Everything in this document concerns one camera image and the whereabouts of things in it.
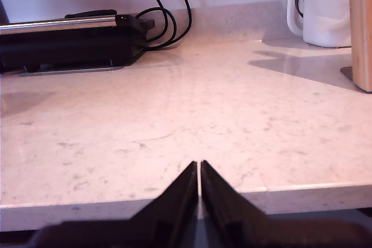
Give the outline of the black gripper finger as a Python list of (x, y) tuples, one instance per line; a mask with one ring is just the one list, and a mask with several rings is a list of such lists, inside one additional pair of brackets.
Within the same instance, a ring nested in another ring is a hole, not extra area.
[(192, 161), (160, 196), (130, 218), (130, 246), (179, 247), (197, 203), (197, 162)]
[(202, 199), (225, 247), (268, 247), (267, 218), (241, 196), (204, 160), (201, 162)]

